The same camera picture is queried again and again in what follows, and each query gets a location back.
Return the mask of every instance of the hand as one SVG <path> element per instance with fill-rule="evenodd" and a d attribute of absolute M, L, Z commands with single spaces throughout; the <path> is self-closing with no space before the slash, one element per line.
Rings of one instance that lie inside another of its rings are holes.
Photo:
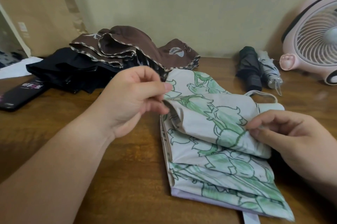
<path fill-rule="evenodd" d="M 267 111 L 251 120 L 246 128 L 256 140 L 277 150 L 310 184 L 337 187 L 337 141 L 313 117 Z"/>
<path fill-rule="evenodd" d="M 146 111 L 167 114 L 162 100 L 171 90 L 148 66 L 129 68 L 117 73 L 83 115 L 112 141 L 128 134 Z"/>

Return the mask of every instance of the table surface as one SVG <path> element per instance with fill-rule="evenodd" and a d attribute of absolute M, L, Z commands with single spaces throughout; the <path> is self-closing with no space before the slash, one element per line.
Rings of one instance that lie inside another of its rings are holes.
<path fill-rule="evenodd" d="M 231 93 L 245 92 L 243 83 L 234 76 L 232 59 L 201 58 L 197 70 L 211 75 Z M 278 99 L 285 109 L 314 116 L 337 137 L 337 86 L 325 85 L 299 71 L 281 72 L 281 76 L 283 96 Z M 2 79 L 0 93 L 28 79 Z M 82 113 L 99 92 L 71 94 L 50 89 L 18 111 L 0 111 L 0 182 Z M 276 94 L 270 89 L 264 92 Z M 156 114 L 145 114 L 130 134 L 108 147 L 75 223 L 243 223 L 242 214 L 235 210 L 170 196 L 158 120 Z M 279 158 L 272 157 L 270 163 L 276 185 L 293 210 L 296 223 L 336 223 L 331 204 L 306 186 Z M 267 217 L 260 217 L 260 221 L 288 223 Z"/>

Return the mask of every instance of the fingernail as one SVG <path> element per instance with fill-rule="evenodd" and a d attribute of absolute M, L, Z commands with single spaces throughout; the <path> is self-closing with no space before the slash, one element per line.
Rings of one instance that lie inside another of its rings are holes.
<path fill-rule="evenodd" d="M 167 83 L 167 82 L 164 83 L 164 86 L 165 86 L 166 92 L 171 91 L 173 88 L 172 84 Z"/>
<path fill-rule="evenodd" d="M 249 133 L 252 137 L 257 138 L 259 136 L 260 130 L 258 128 L 249 130 Z"/>

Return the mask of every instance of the umbrella logo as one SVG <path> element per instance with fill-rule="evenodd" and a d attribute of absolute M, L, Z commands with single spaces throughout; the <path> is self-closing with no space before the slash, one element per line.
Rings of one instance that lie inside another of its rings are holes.
<path fill-rule="evenodd" d="M 173 48 L 170 49 L 169 54 L 170 55 L 178 55 L 180 57 L 183 57 L 184 51 L 179 47 L 173 47 Z"/>

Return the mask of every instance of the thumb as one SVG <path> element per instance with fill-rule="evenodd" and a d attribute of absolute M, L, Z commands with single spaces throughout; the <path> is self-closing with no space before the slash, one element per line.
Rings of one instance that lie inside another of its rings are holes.
<path fill-rule="evenodd" d="M 278 152 L 284 152 L 292 145 L 292 138 L 287 135 L 275 133 L 269 129 L 256 128 L 249 131 L 250 135 L 264 144 L 271 146 Z"/>
<path fill-rule="evenodd" d="M 170 83 L 161 81 L 150 81 L 137 83 L 137 98 L 139 100 L 145 100 L 157 95 L 163 95 L 171 91 L 173 86 Z"/>

